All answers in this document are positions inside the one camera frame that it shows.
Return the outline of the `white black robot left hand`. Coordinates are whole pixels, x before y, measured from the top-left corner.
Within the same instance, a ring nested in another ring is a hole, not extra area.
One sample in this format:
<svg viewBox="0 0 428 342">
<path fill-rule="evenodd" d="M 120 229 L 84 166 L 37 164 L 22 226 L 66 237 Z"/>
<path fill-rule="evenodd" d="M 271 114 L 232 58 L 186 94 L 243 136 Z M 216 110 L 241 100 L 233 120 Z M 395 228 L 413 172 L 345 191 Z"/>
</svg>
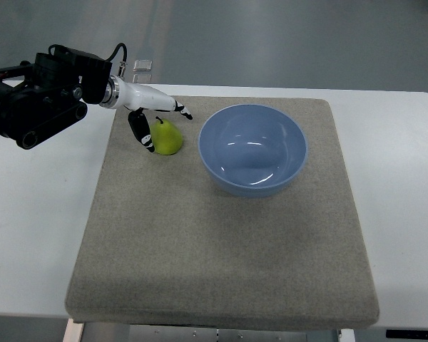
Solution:
<svg viewBox="0 0 428 342">
<path fill-rule="evenodd" d="M 190 111 L 175 98 L 148 85 L 119 82 L 117 99 L 118 105 L 130 110 L 128 123 L 136 140 L 149 152 L 155 152 L 151 129 L 144 110 L 160 112 L 179 112 L 192 120 Z"/>
</svg>

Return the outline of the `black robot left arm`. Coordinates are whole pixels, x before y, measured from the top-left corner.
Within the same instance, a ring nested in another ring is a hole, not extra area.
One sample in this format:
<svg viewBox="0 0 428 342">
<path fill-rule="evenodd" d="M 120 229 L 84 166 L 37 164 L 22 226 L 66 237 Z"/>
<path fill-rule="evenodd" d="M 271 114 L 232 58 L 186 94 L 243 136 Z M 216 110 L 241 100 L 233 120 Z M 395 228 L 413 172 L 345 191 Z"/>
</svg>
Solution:
<svg viewBox="0 0 428 342">
<path fill-rule="evenodd" d="M 0 136 L 29 150 L 83 120 L 88 105 L 111 96 L 112 61 L 119 52 L 122 76 L 128 57 L 124 43 L 106 59 L 53 44 L 33 63 L 0 68 Z"/>
</svg>

